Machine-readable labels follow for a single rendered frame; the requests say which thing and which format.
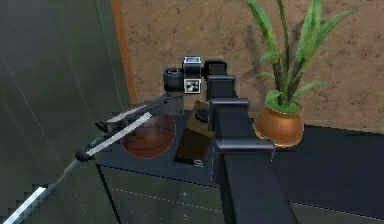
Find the dark brown flat box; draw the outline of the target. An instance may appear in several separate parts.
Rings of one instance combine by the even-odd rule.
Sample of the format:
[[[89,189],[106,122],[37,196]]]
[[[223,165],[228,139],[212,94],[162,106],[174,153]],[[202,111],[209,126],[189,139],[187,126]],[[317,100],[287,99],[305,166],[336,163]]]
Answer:
[[[195,102],[183,130],[174,161],[188,165],[204,166],[207,163],[207,151],[213,133],[208,130],[208,122],[202,123],[195,118],[197,109],[206,109],[208,111],[208,105],[201,101]]]

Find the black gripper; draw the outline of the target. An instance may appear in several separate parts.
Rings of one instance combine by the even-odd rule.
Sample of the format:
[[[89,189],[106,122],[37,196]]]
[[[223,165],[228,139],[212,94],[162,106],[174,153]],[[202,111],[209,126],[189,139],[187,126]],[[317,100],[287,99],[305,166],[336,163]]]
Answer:
[[[80,162],[91,160],[95,154],[120,141],[139,126],[149,121],[153,115],[180,115],[184,113],[184,75],[179,68],[168,68],[163,72],[165,93],[148,105],[135,106],[118,113],[106,121],[99,121],[95,126],[105,131],[96,137],[84,149],[75,152]]]

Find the brown basketball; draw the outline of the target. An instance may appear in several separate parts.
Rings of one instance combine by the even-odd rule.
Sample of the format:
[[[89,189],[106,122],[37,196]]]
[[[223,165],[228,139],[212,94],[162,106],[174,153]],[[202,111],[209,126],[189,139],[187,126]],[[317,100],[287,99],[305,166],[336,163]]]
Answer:
[[[120,140],[123,149],[140,159],[152,159],[165,153],[172,145],[176,132],[173,116],[151,117]]]

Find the green plant in copper pot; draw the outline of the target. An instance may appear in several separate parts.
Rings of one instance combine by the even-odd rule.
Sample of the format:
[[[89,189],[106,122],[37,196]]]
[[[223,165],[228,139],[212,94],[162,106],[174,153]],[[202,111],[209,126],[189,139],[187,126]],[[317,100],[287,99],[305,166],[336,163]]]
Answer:
[[[279,49],[266,11],[255,0],[246,0],[266,46],[259,61],[270,62],[272,70],[267,75],[274,79],[274,88],[267,92],[263,107],[255,117],[253,129],[257,137],[270,140],[278,147],[287,148],[299,144],[303,138],[304,121],[302,106],[298,102],[299,96],[326,84],[324,81],[312,81],[301,85],[304,71],[327,36],[354,11],[344,10],[324,21],[323,0],[311,0],[301,26],[297,48],[292,50],[283,2],[276,2],[284,34],[284,51]]]

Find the black topped chest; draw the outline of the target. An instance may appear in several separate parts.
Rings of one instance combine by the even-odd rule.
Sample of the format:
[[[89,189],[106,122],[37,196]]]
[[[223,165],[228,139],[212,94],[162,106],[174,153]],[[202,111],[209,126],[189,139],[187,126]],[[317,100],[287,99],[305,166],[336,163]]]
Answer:
[[[221,191],[214,184],[195,184],[146,174],[168,159],[174,161],[190,115],[174,117],[175,138],[159,157],[140,159],[120,143],[97,160],[118,224],[226,224]],[[207,151],[204,166],[211,164]],[[384,221],[384,135],[307,126],[302,141],[288,149],[275,147],[272,166],[298,221],[296,207],[338,212],[353,220]]]

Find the small black round object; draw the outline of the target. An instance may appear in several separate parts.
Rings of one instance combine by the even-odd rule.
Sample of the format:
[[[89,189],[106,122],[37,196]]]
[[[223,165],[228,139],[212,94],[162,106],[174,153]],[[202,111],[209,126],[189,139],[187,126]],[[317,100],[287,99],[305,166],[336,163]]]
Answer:
[[[209,112],[206,109],[197,109],[195,112],[195,118],[202,123],[208,122],[208,116]]]

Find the grey baseball bat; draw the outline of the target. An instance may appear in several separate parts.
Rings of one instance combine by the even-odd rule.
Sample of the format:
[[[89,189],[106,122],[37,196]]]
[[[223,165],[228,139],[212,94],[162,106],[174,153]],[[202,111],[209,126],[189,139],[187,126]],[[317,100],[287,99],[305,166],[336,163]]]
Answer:
[[[47,186],[37,187],[10,215],[1,221],[0,224],[21,224],[63,181],[63,179],[75,168],[78,163],[79,161],[74,159],[64,169],[63,173],[55,182]]]

